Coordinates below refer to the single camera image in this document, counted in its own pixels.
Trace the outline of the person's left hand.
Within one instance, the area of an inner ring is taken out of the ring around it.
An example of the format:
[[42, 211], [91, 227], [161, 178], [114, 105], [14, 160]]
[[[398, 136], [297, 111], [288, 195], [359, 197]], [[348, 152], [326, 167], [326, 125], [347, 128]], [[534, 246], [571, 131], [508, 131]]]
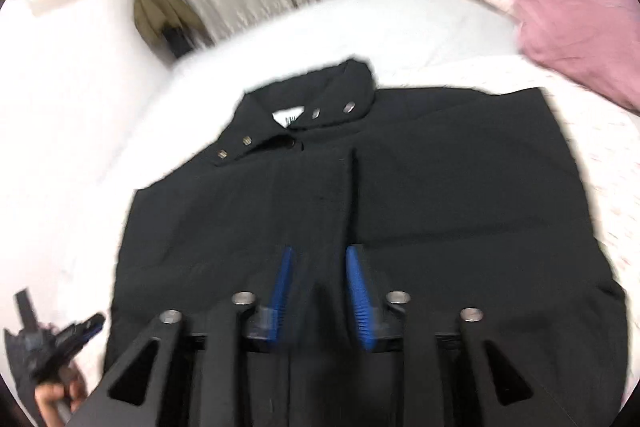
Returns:
[[65, 421], [58, 411], [58, 403], [68, 400], [70, 411], [75, 412], [88, 397], [85, 376], [75, 362], [66, 366], [63, 373], [67, 383], [44, 381], [35, 387], [35, 401], [44, 423], [48, 427], [63, 427]]

